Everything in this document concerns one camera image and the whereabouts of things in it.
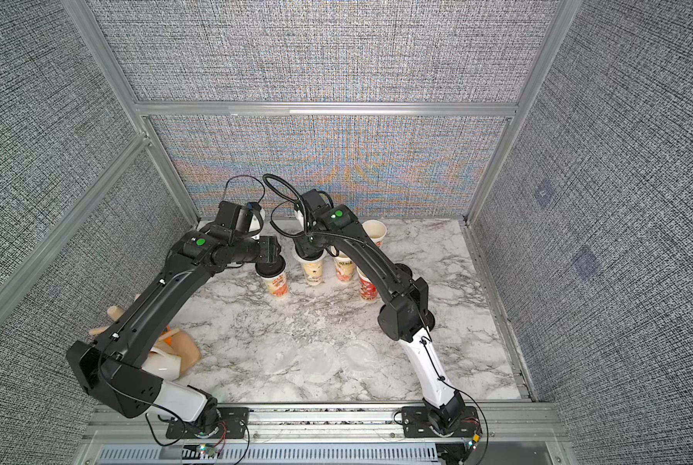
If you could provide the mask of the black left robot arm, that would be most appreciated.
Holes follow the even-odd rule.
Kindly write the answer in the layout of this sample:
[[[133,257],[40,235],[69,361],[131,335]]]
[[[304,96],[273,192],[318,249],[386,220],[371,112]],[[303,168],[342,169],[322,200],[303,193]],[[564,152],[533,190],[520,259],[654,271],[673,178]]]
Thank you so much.
[[[274,236],[237,236],[219,227],[191,231],[170,248],[163,268],[120,319],[91,343],[74,342],[67,362],[85,393],[133,419],[155,414],[179,422],[185,432],[210,436],[220,428],[217,401],[144,370],[163,330],[187,300],[230,265],[282,265]]]

